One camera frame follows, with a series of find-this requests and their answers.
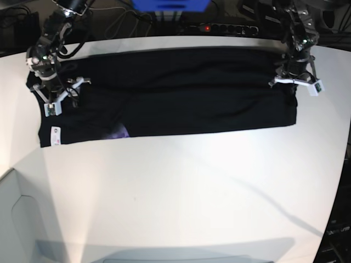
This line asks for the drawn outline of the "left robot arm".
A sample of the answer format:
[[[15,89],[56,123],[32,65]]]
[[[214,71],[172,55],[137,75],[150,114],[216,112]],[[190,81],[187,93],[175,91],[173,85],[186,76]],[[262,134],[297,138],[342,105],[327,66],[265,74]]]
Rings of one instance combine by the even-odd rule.
[[[288,51],[276,76],[269,82],[270,87],[277,84],[306,88],[310,96],[318,96],[325,90],[322,80],[317,78],[314,60],[310,50],[317,45],[319,33],[306,1],[272,1],[284,34],[281,42]]]

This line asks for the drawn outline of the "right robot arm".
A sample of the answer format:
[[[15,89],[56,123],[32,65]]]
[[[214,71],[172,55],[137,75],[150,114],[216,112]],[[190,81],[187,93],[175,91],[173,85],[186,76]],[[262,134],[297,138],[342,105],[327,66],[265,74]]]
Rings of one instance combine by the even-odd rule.
[[[62,102],[69,97],[73,106],[78,106],[80,87],[90,84],[89,78],[77,77],[63,81],[60,77],[61,64],[59,59],[69,59],[77,54],[90,35],[90,26],[80,44],[69,54],[65,42],[73,30],[75,18],[85,14],[89,21],[88,12],[94,1],[54,1],[56,10],[45,20],[42,34],[36,44],[26,53],[26,64],[30,71],[41,80],[30,90],[43,100],[43,110],[46,117],[62,114]]]

